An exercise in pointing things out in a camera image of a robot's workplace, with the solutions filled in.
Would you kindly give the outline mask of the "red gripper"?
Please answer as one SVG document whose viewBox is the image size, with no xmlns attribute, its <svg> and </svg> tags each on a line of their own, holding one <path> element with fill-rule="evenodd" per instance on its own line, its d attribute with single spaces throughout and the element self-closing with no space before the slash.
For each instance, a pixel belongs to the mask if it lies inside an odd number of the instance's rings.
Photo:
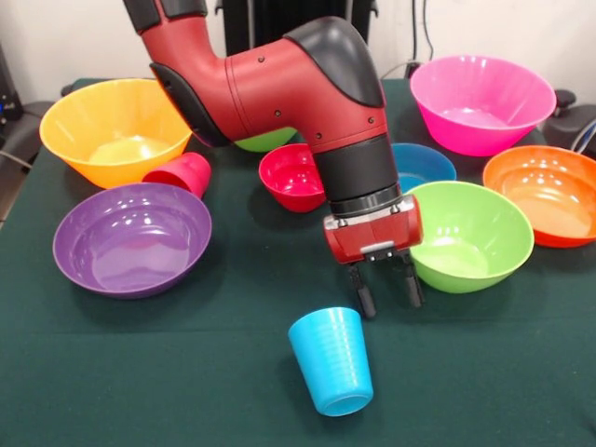
<svg viewBox="0 0 596 447">
<path fill-rule="evenodd" d="M 358 295 L 361 314 L 366 319 L 376 316 L 376 307 L 354 263 L 382 259 L 387 252 L 394 256 L 419 245 L 424 234 L 420 206 L 414 195 L 403 196 L 388 208 L 357 217 L 339 219 L 328 215 L 323 220 L 323 231 L 335 260 L 339 264 L 350 264 L 348 274 Z M 402 252 L 400 257 L 410 304 L 420 308 L 425 300 L 412 255 Z"/>
</svg>

